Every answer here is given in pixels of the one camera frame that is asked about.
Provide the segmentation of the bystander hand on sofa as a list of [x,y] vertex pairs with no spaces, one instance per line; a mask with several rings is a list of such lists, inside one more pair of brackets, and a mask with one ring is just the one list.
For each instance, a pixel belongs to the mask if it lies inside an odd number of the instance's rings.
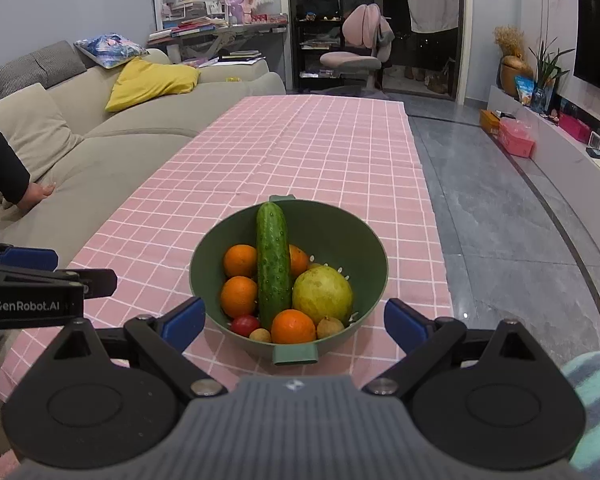
[[55,185],[53,184],[40,185],[31,182],[27,188],[27,191],[22,196],[22,199],[16,203],[16,206],[23,214],[26,214],[47,197],[50,197],[54,191]]

